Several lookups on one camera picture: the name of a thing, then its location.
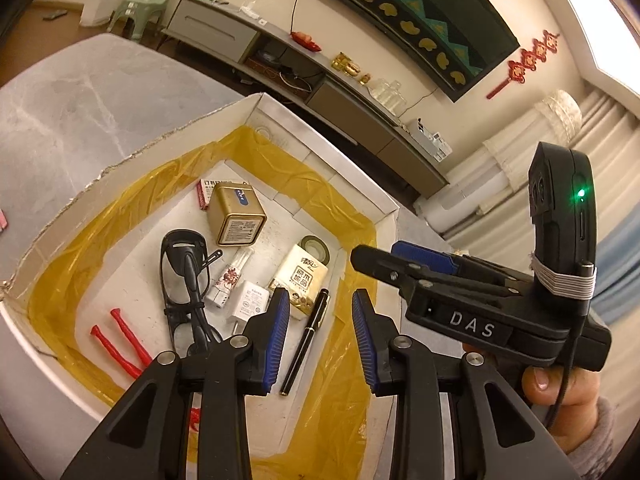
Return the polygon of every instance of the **red dish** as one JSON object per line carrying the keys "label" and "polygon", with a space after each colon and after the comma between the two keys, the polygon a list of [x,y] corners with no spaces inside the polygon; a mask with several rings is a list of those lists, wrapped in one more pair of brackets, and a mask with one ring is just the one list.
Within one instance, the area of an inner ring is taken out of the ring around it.
{"label": "red dish", "polygon": [[311,41],[311,36],[309,36],[308,34],[304,34],[303,32],[292,32],[291,37],[293,38],[293,41],[295,41],[299,45],[302,45],[311,52],[320,52],[322,50],[322,48],[320,48],[320,45]]}

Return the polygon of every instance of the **white rubber band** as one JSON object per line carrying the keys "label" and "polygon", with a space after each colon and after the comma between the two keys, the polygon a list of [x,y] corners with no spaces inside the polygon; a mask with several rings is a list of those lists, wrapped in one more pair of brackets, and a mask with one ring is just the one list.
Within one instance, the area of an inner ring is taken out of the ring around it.
{"label": "white rubber band", "polygon": [[538,281],[554,296],[571,298],[572,300],[590,300],[596,288],[596,271],[593,276],[572,276],[570,274],[558,274],[541,263],[535,255],[531,255],[531,269]]}

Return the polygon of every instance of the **yellow tape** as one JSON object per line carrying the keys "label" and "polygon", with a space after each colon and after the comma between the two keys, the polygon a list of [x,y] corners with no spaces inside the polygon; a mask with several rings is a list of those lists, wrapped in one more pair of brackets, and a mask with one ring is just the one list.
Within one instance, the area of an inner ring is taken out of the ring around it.
{"label": "yellow tape", "polygon": [[[358,244],[376,244],[376,230],[369,219],[323,177],[248,126],[156,168],[126,189],[49,264],[28,303],[34,330],[60,364],[110,406],[123,390],[79,350],[74,336],[78,303],[102,267],[104,255],[118,240],[226,159],[296,200],[348,253]],[[335,301],[334,324],[289,449],[252,461],[256,480],[357,479],[366,447],[370,393],[351,322],[351,293],[356,288],[366,288],[375,303],[375,280],[355,272],[347,263]],[[190,460],[195,459],[196,446],[197,436],[191,433]]]}

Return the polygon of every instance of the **green plastic chair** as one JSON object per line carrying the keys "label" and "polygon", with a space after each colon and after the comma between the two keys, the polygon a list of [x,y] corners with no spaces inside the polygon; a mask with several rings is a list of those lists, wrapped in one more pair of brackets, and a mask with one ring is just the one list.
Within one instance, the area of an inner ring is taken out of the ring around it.
{"label": "green plastic chair", "polygon": [[160,23],[168,1],[169,0],[122,0],[113,13],[107,32],[111,32],[113,25],[115,25],[120,18],[131,18],[134,22],[131,41],[139,43],[140,38],[142,38],[142,33],[145,31],[146,24],[153,14],[159,13],[158,23]]}

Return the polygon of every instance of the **blue curtain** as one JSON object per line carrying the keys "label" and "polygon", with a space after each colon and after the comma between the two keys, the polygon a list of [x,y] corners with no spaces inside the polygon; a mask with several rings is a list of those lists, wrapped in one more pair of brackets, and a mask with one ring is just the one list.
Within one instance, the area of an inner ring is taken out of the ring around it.
{"label": "blue curtain", "polygon": [[640,305],[640,204],[598,244],[596,265],[591,307],[610,324]]}

